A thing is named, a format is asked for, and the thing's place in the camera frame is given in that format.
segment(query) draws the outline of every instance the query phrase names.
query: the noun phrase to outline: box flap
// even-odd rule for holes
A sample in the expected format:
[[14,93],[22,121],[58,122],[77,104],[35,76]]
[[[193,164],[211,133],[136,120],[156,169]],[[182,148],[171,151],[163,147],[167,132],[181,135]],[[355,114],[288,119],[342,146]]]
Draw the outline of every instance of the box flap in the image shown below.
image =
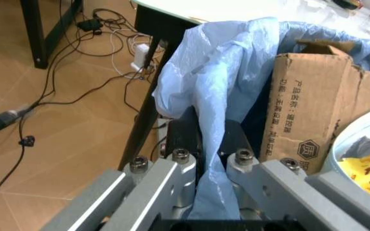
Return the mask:
[[352,41],[334,42],[327,40],[297,40],[298,44],[306,45],[302,53],[310,54],[332,54],[347,57],[348,53],[354,48],[355,43]]

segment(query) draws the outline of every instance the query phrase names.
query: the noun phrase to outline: printed logo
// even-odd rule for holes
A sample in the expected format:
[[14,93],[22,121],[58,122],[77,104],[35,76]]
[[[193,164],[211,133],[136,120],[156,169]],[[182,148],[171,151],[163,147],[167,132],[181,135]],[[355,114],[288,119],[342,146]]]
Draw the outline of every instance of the printed logo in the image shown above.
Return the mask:
[[298,155],[303,159],[309,160],[318,156],[319,145],[313,140],[307,140],[299,144]]

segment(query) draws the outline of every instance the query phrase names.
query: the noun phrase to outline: white tabletop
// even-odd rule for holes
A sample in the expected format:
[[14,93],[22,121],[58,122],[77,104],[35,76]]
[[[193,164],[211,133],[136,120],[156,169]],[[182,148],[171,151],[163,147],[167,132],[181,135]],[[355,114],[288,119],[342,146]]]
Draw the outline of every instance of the white tabletop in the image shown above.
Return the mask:
[[194,23],[276,17],[326,26],[370,39],[370,10],[348,11],[323,0],[133,0]]

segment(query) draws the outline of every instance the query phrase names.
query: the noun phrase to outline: black table leg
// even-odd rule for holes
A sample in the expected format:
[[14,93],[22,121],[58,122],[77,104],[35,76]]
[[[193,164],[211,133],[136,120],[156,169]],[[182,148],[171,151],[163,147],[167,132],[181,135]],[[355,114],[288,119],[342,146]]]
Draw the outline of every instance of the black table leg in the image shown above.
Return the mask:
[[58,21],[46,39],[43,35],[38,1],[39,0],[21,0],[21,7],[35,67],[45,69],[48,67],[49,55],[51,55],[64,34],[63,26],[65,28],[68,27],[75,14],[82,9],[82,0],[74,0],[72,2],[68,10],[62,15],[63,26],[60,21]]
[[146,94],[144,103],[142,104],[141,110],[139,111],[138,117],[136,118],[135,124],[133,125],[131,134],[129,135],[121,162],[118,167],[119,170],[122,170],[123,167],[133,159],[133,157],[139,154],[139,151],[144,145],[145,140],[148,137],[148,134],[158,117],[158,112],[155,108],[155,100],[154,97],[152,97],[152,92],[157,86],[158,77],[163,66],[170,59],[178,46],[179,42],[169,42],[167,48],[165,49],[165,53],[155,73],[155,77],[151,82],[151,86],[148,89],[148,93]]
[[21,6],[35,67],[46,68],[48,66],[48,57],[38,1],[21,0]]

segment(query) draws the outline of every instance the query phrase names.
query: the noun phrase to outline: tiled floor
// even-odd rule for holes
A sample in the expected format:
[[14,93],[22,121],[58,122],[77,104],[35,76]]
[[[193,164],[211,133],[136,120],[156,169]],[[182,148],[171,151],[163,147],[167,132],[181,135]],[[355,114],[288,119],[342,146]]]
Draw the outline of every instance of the tiled floor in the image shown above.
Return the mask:
[[[45,31],[57,20],[58,1],[40,0]],[[131,22],[135,11],[128,0],[86,1],[85,14],[95,7],[122,13]],[[75,28],[69,29],[73,35]],[[65,45],[61,41],[59,48]],[[84,42],[81,50],[111,51],[109,35]],[[124,49],[115,56],[121,71],[131,71],[132,57]],[[111,76],[110,58],[73,54],[56,73],[57,94],[53,99],[76,98]],[[34,101],[42,91],[46,70],[33,67],[26,29],[18,0],[0,0],[0,112]],[[27,120],[25,135],[36,144],[26,149],[18,169],[0,189],[0,230],[38,230],[105,169],[116,168],[133,125],[135,112],[123,103],[126,78],[109,83],[100,91],[71,106],[38,108]],[[149,84],[130,85],[128,99],[139,108]],[[0,132],[0,180],[17,161],[18,127]],[[152,132],[143,150],[149,155],[156,142]]]

